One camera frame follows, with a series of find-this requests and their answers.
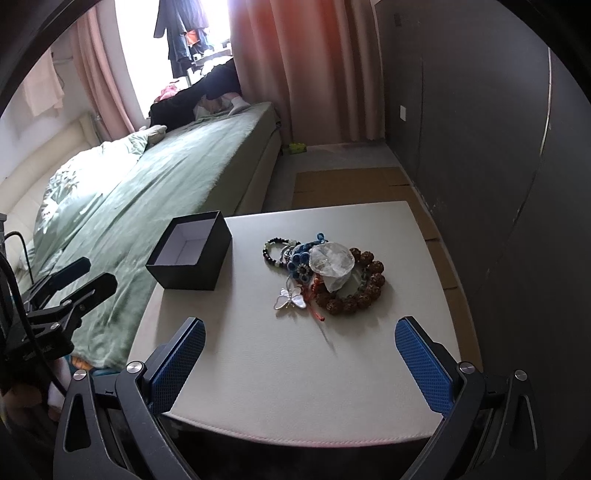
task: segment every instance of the green bedsheet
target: green bedsheet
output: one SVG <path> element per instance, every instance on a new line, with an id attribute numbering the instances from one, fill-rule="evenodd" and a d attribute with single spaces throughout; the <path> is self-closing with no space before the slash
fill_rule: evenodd
<path id="1" fill-rule="evenodd" d="M 145 263 L 173 217 L 221 210 L 232 215 L 276 124 L 270 103 L 202 119 L 148 149 L 65 247 L 53 271 L 88 257 L 88 275 L 53 298 L 55 305 L 103 272 L 116 294 L 87 314 L 74 354 L 96 367 L 123 368 L 155 286 Z"/>

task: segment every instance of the white butterfly pendant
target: white butterfly pendant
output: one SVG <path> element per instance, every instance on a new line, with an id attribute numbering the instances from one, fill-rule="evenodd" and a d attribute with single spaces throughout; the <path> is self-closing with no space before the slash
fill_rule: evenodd
<path id="1" fill-rule="evenodd" d="M 285 282 L 285 288 L 281 289 L 281 294 L 277 297 L 274 309 L 280 310 L 286 305 L 295 305 L 301 309 L 306 308 L 306 301 L 304 296 L 301 294 L 301 287 L 296 287 L 291 278 L 287 278 Z"/>

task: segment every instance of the black pants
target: black pants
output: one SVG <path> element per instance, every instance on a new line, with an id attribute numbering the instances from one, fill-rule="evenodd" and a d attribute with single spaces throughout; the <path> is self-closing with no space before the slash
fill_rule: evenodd
<path id="1" fill-rule="evenodd" d="M 195 120 L 193 109 L 203 95 L 208 100 L 214 100 L 230 92 L 242 94 L 234 59 L 215 66 L 195 85 L 153 104 L 150 107 L 150 125 L 166 125 L 169 132 L 187 125 Z"/>

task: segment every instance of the white sock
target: white sock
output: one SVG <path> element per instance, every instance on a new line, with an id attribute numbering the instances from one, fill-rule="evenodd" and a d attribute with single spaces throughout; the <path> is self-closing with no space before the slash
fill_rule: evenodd
<path id="1" fill-rule="evenodd" d="M 230 113 L 228 114 L 228 116 L 236 115 L 237 113 L 240 113 L 240 112 L 246 110 L 248 107 L 250 107 L 251 104 L 248 103 L 242 97 L 235 97 L 232 99 L 232 105 L 234 106 L 234 108 L 232 108 L 232 110 L 230 110 Z"/>

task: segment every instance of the metal screw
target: metal screw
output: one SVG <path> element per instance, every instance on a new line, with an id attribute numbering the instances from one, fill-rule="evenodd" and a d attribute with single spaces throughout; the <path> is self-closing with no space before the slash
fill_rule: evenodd
<path id="1" fill-rule="evenodd" d="M 142 362 L 131 362 L 130 364 L 127 365 L 127 371 L 130 374 L 136 374 L 137 372 L 142 370 L 143 366 L 144 366 L 144 364 Z"/>
<path id="2" fill-rule="evenodd" d="M 524 382 L 527 380 L 527 374 L 523 370 L 515 370 L 515 378 Z"/>
<path id="3" fill-rule="evenodd" d="M 472 365 L 470 362 L 462 362 L 460 364 L 460 370 L 464 372 L 466 375 L 470 375 L 476 371 L 476 367 Z"/>
<path id="4" fill-rule="evenodd" d="M 72 378 L 76 381 L 82 380 L 86 376 L 86 370 L 76 370 Z"/>

